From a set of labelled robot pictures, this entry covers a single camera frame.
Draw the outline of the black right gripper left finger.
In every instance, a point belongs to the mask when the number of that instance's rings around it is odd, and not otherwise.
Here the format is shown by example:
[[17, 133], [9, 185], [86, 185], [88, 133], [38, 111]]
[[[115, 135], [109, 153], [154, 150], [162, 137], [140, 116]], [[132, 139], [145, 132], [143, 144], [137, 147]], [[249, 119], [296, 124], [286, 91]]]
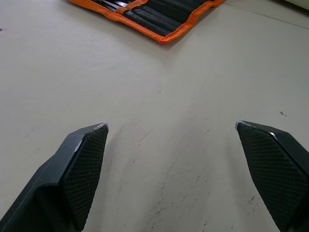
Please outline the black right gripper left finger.
[[99, 183], [109, 127], [70, 133], [0, 221], [2, 232], [81, 232]]

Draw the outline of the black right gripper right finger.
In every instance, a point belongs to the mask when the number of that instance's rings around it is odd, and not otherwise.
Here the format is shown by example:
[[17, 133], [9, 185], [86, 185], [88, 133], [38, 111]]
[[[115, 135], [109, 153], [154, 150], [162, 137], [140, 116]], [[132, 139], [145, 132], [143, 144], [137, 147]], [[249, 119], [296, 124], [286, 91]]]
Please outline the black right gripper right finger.
[[289, 133], [236, 122], [253, 183], [281, 232], [309, 230], [309, 153]]

